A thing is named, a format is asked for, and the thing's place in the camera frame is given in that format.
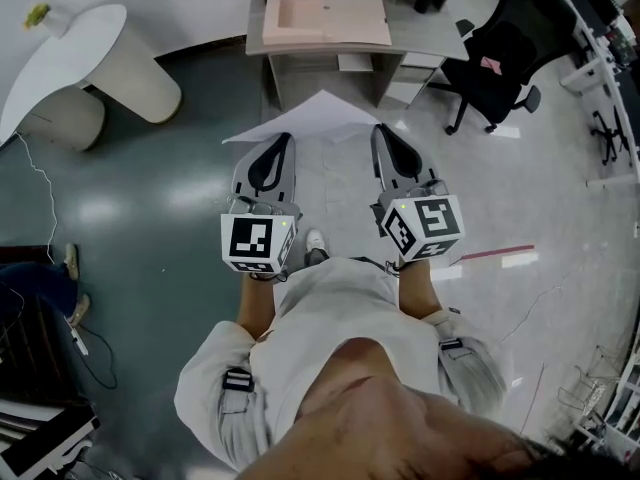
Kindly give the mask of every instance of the floor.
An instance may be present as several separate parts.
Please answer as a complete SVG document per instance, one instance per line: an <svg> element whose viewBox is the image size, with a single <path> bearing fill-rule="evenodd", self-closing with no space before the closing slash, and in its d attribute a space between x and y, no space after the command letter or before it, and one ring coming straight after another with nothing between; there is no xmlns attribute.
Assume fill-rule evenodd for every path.
<svg viewBox="0 0 640 480"><path fill-rule="evenodd" d="M453 0L450 8L456 18L481 24L496 2ZM93 301L86 325L116 357L118 388L109 391L69 350L103 423L88 457L125 478L228 478L179 422L172 398L182 366L216 322L233 318L238 302L239 278L219 259L218 216L246 146L220 142L270 111L262 106L260 65L241 50L165 67L185 94L169 124L146 124L107 98L109 123L91 152L27 142L53 184L57 257L66 242L79 244ZM373 109L357 92L346 96L417 140L458 196L467 236L434 262L436 290L444 304L511 347L516 380L501 421L541 441L576 414L557 402L559 388L575 386L575 366L606 370L596 345L613 355L623 350L640 296L639 190L586 188L602 166L589 135L590 109L558 84L570 70L560 59L534 76L540 108L514 112L505 123L519 128L520 139L486 135L473 111L455 136L446 136L458 100L438 91L425 91L406 111ZM378 193L367 155L366 137L337 145L300 141L301 236L320 227L344 256L392 251L375 237L367 208ZM0 243L46 243L54 224L48 186L20 141L0 150L0 186L12 187L0 191ZM535 249L449 267L466 254L520 245ZM295 260L300 244L292 254ZM91 337L86 342L91 367L110 382L107 350ZM76 474L88 477L82 467Z"/></svg>

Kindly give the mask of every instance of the white shirt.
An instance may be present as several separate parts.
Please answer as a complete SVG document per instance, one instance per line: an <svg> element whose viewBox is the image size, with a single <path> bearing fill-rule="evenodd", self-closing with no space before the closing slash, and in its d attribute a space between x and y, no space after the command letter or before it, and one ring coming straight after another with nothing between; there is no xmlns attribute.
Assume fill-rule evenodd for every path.
<svg viewBox="0 0 640 480"><path fill-rule="evenodd" d="M245 468L284 436L324 364L351 338L378 342L408 387L475 414L500 406L509 356L459 315L439 311L417 320L400 312L396 279L376 266L333 258L297 272L287 285L264 341L221 322L180 375L178 416L232 468ZM232 367L251 372L252 393L222 389Z"/></svg>

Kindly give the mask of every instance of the sneaker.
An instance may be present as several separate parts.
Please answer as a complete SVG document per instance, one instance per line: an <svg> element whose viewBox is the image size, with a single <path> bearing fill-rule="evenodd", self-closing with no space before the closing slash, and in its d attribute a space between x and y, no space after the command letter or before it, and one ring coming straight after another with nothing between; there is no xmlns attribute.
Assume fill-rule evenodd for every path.
<svg viewBox="0 0 640 480"><path fill-rule="evenodd" d="M73 244L67 244L64 264L67 266L69 279L77 281L80 278L80 270L78 269L78 248Z"/></svg>
<svg viewBox="0 0 640 480"><path fill-rule="evenodd" d="M82 320L90 305L91 300L86 293L83 293L78 297L78 302L76 302L76 309L73 312L73 315L67 318L67 322L69 322L71 327L75 327L80 323L80 320Z"/></svg>
<svg viewBox="0 0 640 480"><path fill-rule="evenodd" d="M307 252L311 252L314 249L320 249L328 254L327 246L324 243L324 237L318 229L311 229L307 233Z"/></svg>

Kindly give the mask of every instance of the shirt sleeve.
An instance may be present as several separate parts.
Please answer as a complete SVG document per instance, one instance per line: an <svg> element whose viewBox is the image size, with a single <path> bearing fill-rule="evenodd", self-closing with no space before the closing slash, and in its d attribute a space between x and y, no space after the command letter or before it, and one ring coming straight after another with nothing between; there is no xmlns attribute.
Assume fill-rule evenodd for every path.
<svg viewBox="0 0 640 480"><path fill-rule="evenodd" d="M220 460L241 471L268 448L264 392L223 389L227 371L251 373L251 335L232 322L220 322L180 374L174 399L182 422Z"/></svg>
<svg viewBox="0 0 640 480"><path fill-rule="evenodd" d="M423 319L440 338L440 384L466 411L496 415L511 385L512 356L505 346L484 335L463 316L449 310Z"/></svg>

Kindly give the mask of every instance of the white round table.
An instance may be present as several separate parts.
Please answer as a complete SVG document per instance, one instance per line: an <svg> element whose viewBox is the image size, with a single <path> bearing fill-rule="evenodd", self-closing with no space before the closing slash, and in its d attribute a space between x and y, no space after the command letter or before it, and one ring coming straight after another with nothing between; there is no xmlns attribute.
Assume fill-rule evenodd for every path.
<svg viewBox="0 0 640 480"><path fill-rule="evenodd" d="M151 123L178 111L182 92L126 26L123 5L77 16L61 37L33 54L11 88L0 120L0 145L17 131L41 134L83 151L98 139L104 104L76 87L86 81Z"/></svg>

